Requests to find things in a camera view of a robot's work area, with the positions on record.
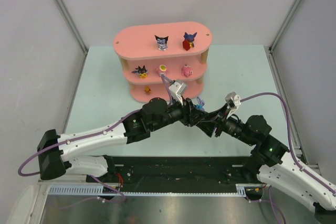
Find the purple bunny figurine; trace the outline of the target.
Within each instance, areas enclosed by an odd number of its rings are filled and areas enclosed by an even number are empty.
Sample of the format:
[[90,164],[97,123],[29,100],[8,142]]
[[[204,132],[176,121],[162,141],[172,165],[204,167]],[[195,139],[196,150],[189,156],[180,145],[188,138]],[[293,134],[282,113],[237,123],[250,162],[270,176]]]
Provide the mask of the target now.
[[196,100],[197,100],[196,108],[197,108],[198,110],[205,111],[205,110],[204,110],[204,105],[205,105],[204,100],[202,100],[200,97],[197,97]]

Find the pink bear figurine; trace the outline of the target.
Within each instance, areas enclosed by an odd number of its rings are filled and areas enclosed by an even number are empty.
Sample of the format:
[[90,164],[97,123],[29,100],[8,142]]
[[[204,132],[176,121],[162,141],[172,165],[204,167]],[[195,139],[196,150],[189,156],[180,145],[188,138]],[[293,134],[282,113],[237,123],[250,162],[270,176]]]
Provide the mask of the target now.
[[181,67],[181,74],[182,76],[188,78],[189,76],[193,74],[193,70],[189,65],[185,64]]

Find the yellow mouse dragon-costume figurine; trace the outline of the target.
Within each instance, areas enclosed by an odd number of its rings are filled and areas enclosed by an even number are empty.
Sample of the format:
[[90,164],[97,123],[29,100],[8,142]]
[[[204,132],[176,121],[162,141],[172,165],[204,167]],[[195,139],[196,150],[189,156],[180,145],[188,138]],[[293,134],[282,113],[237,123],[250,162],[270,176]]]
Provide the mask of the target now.
[[148,70],[145,67],[145,65],[138,66],[137,68],[135,68],[135,70],[132,71],[133,74],[138,74],[138,76],[140,77],[140,79],[145,79],[148,77]]

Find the yellow mouse navy-hood figurine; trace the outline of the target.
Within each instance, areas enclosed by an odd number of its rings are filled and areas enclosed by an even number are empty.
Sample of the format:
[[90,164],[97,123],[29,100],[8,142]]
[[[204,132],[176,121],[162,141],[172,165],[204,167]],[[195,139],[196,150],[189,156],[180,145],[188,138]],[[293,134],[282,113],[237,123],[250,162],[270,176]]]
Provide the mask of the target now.
[[193,34],[188,34],[187,32],[184,33],[184,36],[183,36],[184,40],[182,42],[182,46],[184,50],[188,51],[194,48],[194,40],[195,40],[196,35],[197,35],[197,32]]

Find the black purple-bow imp figurine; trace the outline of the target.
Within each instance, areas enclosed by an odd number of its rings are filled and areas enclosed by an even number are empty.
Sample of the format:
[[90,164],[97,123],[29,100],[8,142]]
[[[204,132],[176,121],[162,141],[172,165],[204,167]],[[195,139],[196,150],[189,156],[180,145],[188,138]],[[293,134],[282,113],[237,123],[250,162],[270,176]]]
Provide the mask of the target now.
[[167,42],[168,42],[169,37],[159,37],[155,35],[155,40],[158,45],[158,50],[160,51],[166,51],[167,50]]

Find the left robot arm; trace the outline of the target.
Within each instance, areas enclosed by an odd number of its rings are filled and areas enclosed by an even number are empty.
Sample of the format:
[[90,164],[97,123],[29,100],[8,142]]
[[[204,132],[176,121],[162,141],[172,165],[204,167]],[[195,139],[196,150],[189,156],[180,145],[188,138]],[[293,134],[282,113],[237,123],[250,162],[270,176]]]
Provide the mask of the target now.
[[73,135],[59,135],[54,129],[48,130],[37,147],[40,179],[61,177],[74,168],[71,160],[87,151],[139,142],[150,137],[151,132],[177,121],[185,126],[195,126],[205,116],[207,112],[198,109],[191,99],[174,101],[168,105],[162,98],[153,98],[141,109],[127,114],[112,126]]

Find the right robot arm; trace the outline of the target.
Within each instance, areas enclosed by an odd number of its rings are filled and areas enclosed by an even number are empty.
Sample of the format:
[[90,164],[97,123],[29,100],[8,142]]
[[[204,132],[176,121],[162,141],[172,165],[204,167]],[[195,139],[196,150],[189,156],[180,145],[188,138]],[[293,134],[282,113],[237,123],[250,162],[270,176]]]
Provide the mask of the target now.
[[228,115],[228,106],[206,113],[197,123],[208,136],[226,133],[251,146],[251,155],[242,166],[244,178],[277,188],[313,211],[320,223],[335,223],[335,184],[328,182],[290,149],[274,138],[262,115],[252,115],[243,123]]

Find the pink three-tier shelf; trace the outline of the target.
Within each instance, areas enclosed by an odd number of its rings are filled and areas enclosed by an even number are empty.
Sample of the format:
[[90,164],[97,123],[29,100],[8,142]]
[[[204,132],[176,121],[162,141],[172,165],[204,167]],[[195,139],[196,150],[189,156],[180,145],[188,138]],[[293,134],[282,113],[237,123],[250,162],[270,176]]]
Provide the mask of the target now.
[[[182,46],[185,32],[197,32],[194,48],[188,51]],[[158,50],[155,35],[169,37],[166,51]],[[168,78],[180,79],[187,84],[184,97],[192,99],[199,96],[204,87],[203,77],[212,39],[212,33],[205,25],[198,22],[178,22],[125,28],[117,33],[113,45],[120,59],[123,75],[130,85],[131,96],[138,102],[147,103],[155,97],[169,99],[162,76],[156,72],[159,65],[167,66]],[[181,67],[185,64],[193,70],[193,74],[188,78],[181,74]],[[132,71],[143,65],[148,70],[148,77],[140,79],[138,74],[133,74]],[[145,86],[150,87],[150,95],[145,94]]]

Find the yellow bear figurine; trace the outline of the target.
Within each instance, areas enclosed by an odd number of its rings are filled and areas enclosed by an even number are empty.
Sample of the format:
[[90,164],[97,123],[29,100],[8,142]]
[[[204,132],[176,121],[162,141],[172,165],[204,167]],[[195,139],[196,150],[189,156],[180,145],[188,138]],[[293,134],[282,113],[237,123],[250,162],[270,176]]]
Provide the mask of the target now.
[[151,94],[151,89],[149,86],[145,86],[144,92],[146,95],[150,95]]

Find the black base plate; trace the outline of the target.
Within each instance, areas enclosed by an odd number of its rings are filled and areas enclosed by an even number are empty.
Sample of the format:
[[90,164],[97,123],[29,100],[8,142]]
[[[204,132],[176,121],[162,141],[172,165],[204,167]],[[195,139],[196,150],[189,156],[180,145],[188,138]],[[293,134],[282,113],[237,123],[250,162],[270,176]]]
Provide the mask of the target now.
[[195,181],[214,179],[225,184],[259,184],[257,175],[247,169],[248,157],[117,157],[104,156],[106,174],[98,177],[104,183],[137,184],[145,179]]

